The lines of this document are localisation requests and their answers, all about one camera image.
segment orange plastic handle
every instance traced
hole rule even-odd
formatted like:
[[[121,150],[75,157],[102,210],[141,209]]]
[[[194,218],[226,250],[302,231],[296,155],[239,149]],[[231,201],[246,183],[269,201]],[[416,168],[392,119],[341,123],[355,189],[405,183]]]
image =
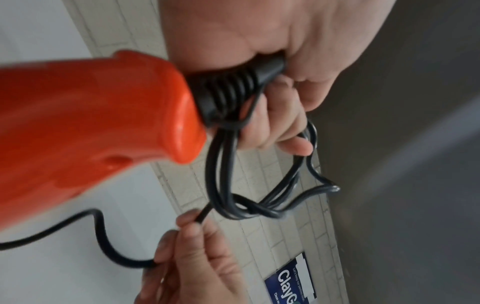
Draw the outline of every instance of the orange plastic handle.
[[[3,67],[0,94],[0,228],[206,141],[183,75],[134,51]]]

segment dark gray wall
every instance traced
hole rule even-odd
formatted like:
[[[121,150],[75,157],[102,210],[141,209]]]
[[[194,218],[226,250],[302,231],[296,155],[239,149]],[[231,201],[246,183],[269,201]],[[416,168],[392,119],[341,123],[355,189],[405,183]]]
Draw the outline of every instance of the dark gray wall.
[[[480,303],[480,1],[398,1],[311,118],[350,302]]]

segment hand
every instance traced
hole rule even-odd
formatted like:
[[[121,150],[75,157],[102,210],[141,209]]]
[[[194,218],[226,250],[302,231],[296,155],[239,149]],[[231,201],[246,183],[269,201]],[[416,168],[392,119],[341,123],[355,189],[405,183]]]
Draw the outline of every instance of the hand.
[[[395,0],[161,0],[169,59],[186,73],[239,65],[285,50],[288,69],[270,84],[240,135],[239,148],[278,142],[309,155],[297,134],[339,73],[372,41]],[[243,112],[248,108],[246,103]]]
[[[180,215],[180,231],[163,235],[155,252],[159,266],[143,272],[134,304],[247,304],[242,270],[218,226],[199,210]]]

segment black cord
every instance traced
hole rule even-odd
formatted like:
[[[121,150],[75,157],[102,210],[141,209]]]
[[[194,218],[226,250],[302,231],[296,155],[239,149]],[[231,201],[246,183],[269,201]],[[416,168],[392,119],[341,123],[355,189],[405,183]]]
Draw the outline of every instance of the black cord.
[[[202,223],[212,209],[215,209],[223,217],[233,220],[258,215],[280,218],[285,212],[292,210],[311,196],[340,190],[338,186],[315,170],[312,164],[313,154],[311,154],[306,158],[294,156],[290,170],[260,202],[232,193],[232,174],[240,129],[250,121],[265,85],[281,73],[284,68],[285,57],[280,52],[268,56],[258,55],[246,64],[227,72],[199,75],[188,80],[204,124],[206,126],[212,124],[218,126],[218,131],[208,150],[205,164],[205,184],[210,202],[197,216],[196,222]],[[240,106],[252,95],[254,95],[252,105],[246,117],[240,120]],[[315,153],[317,131],[310,121],[307,123],[306,130],[298,136],[308,138],[313,145],[313,153]],[[220,154],[220,176],[218,179],[219,185],[217,185],[217,167]],[[299,169],[305,159],[308,171],[322,185],[308,189],[286,203],[299,181]],[[100,249],[112,262],[128,268],[152,268],[156,266],[152,259],[134,260],[118,253],[107,237],[104,215],[98,209],[88,209],[77,213],[30,237],[0,243],[0,251],[18,248],[38,241],[88,215],[92,215],[94,218],[95,235]]]

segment blue label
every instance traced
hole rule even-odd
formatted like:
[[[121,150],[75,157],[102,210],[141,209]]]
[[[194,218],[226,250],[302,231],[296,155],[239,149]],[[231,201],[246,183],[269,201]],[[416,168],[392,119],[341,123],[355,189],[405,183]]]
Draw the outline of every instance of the blue label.
[[[304,252],[267,278],[265,285],[273,304],[307,304],[317,297]]]

